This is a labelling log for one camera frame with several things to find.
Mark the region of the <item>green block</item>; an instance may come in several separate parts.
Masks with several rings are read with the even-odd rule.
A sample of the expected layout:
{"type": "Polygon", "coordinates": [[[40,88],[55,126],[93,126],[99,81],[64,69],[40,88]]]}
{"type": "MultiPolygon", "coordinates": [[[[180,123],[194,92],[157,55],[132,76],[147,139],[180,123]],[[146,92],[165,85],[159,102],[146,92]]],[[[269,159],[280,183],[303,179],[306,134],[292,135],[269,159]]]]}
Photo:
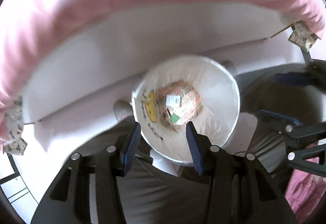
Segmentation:
{"type": "Polygon", "coordinates": [[[179,117],[178,115],[176,115],[176,114],[172,114],[172,115],[170,116],[170,121],[171,121],[172,123],[174,123],[174,124],[176,124],[176,123],[179,121],[179,119],[180,119],[180,117],[179,117]]]}

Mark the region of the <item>white lined trash bin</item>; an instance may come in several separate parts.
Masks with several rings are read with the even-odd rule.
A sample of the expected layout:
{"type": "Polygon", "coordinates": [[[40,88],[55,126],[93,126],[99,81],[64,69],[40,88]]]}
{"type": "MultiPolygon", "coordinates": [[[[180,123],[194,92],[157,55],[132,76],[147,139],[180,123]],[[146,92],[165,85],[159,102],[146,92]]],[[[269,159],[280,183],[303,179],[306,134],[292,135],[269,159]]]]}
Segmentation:
{"type": "Polygon", "coordinates": [[[223,147],[240,113],[239,88],[218,62],[185,55],[157,64],[141,79],[131,96],[135,121],[148,145],[166,159],[192,166],[186,125],[223,147]],[[174,124],[170,116],[180,117],[174,124]]]}

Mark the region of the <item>grey trousers leg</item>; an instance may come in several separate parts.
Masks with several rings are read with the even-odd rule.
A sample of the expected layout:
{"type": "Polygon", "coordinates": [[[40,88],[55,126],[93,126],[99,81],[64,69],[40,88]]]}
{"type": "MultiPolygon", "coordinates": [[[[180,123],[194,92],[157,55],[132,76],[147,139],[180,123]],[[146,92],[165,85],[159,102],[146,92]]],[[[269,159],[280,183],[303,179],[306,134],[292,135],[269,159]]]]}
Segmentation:
{"type": "MultiPolygon", "coordinates": [[[[274,81],[276,74],[299,72],[301,64],[281,65],[236,76],[240,110],[256,115],[260,110],[295,117],[304,125],[323,120],[323,93],[314,86],[294,87],[274,81]]],[[[258,121],[247,151],[255,155],[285,194],[298,223],[305,223],[324,204],[325,181],[287,165],[284,136],[258,121]]],[[[126,177],[118,178],[127,223],[201,223],[208,179],[191,167],[173,176],[148,162],[150,147],[141,141],[138,155],[126,177]]]]}

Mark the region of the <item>patterned paper scrap left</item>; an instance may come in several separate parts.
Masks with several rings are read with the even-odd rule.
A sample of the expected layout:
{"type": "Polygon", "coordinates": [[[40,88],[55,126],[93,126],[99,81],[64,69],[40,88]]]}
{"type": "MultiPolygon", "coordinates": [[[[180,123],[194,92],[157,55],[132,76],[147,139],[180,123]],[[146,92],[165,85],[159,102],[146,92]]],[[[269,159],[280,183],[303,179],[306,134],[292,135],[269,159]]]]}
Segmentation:
{"type": "Polygon", "coordinates": [[[4,123],[1,128],[1,150],[11,155],[24,155],[27,143],[22,138],[24,129],[23,99],[18,97],[12,106],[4,113],[4,123]]]}

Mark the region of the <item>patterned paper scrap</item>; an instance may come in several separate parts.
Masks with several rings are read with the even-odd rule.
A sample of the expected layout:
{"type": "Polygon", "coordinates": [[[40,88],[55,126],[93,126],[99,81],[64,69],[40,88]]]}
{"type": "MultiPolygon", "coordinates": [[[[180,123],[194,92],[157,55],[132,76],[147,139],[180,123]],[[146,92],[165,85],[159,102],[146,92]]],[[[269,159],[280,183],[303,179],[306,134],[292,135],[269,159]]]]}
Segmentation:
{"type": "Polygon", "coordinates": [[[24,155],[27,143],[22,138],[24,129],[23,99],[18,97],[12,106],[4,113],[4,123],[1,128],[1,150],[11,155],[24,155]]]}
{"type": "Polygon", "coordinates": [[[307,53],[319,39],[318,36],[310,31],[304,21],[294,21],[293,27],[288,41],[307,53]]]}

